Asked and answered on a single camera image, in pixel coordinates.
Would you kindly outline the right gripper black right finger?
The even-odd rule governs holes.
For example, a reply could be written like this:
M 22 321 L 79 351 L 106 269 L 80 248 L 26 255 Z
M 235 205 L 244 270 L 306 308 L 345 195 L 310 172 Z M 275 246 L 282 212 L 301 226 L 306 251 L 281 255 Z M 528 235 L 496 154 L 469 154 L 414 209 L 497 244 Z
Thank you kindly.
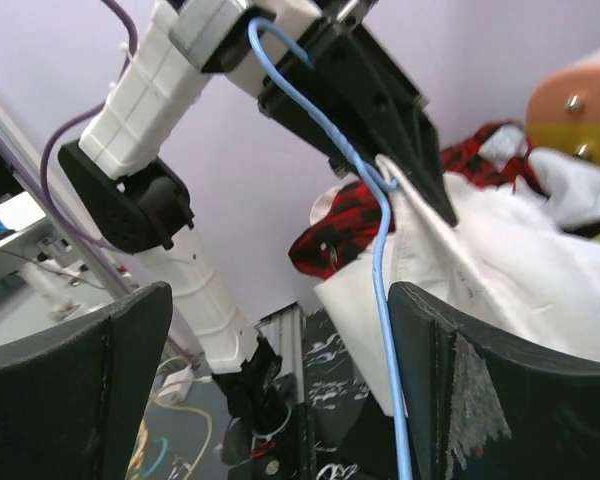
M 600 363 L 389 290 L 419 479 L 600 479 Z

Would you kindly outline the white shirt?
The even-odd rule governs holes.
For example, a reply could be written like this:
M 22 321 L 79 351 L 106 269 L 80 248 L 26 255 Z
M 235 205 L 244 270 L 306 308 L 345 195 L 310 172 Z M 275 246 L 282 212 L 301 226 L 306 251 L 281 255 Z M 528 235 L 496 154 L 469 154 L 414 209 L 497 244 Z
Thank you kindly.
M 523 179 L 479 188 L 445 174 L 459 220 L 450 226 L 379 157 L 398 184 L 384 281 L 413 283 L 523 339 L 600 362 L 600 242 L 570 232 L 600 220 L 600 167 L 546 148 L 534 149 L 530 163 L 543 194 Z

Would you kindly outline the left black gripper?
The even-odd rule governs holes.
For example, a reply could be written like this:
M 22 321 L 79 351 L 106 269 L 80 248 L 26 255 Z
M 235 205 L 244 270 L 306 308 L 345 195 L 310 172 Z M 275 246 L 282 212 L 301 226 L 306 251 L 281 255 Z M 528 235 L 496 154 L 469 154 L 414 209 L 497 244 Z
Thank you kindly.
M 451 227 L 437 130 L 420 89 L 366 27 L 372 1 L 322 1 L 321 22 L 299 39 L 314 67 L 292 53 L 280 73 L 348 138 L 367 162 L 385 154 Z

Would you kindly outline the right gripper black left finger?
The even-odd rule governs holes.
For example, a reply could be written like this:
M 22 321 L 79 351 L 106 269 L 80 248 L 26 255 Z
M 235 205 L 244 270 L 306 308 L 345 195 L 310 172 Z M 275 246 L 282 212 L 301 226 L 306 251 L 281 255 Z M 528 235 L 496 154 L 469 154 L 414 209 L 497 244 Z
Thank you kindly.
M 0 346 L 0 479 L 122 479 L 173 315 L 156 282 Z

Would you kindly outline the blue wire hanger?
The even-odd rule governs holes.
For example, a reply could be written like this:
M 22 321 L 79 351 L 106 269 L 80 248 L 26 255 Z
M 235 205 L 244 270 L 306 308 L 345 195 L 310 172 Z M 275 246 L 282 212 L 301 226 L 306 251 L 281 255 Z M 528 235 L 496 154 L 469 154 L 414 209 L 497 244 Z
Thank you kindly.
M 398 477 L 409 480 L 413 477 L 413 467 L 410 454 L 407 415 L 402 391 L 398 359 L 396 354 L 393 332 L 391 329 L 389 307 L 385 291 L 383 275 L 383 258 L 389 226 L 391 207 L 387 194 L 397 187 L 394 181 L 386 181 L 373 167 L 366 164 L 355 147 L 327 115 L 314 105 L 304 94 L 294 87 L 274 66 L 261 43 L 259 33 L 268 32 L 279 40 L 288 50 L 309 68 L 314 65 L 308 53 L 291 39 L 280 27 L 264 17 L 255 17 L 248 22 L 247 36 L 256 59 L 270 79 L 324 131 L 345 159 L 355 167 L 359 177 L 366 184 L 381 210 L 378 232 L 373 244 L 372 253 L 372 282 L 374 287 L 379 322 L 383 335 L 385 358 L 388 368 L 388 381 L 394 414 L 395 451 Z

